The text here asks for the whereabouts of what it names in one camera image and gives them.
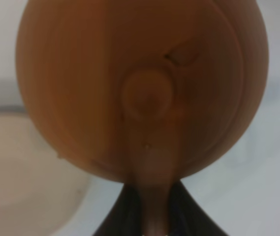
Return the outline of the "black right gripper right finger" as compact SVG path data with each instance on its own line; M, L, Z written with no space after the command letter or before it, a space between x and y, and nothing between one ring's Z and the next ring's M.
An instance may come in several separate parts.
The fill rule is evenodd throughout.
M168 213L170 236L225 236L180 181L170 190Z

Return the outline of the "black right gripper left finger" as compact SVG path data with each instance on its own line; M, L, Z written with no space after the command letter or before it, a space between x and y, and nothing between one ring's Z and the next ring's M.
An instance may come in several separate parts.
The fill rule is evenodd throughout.
M141 236L141 201L137 191L124 185L95 236Z

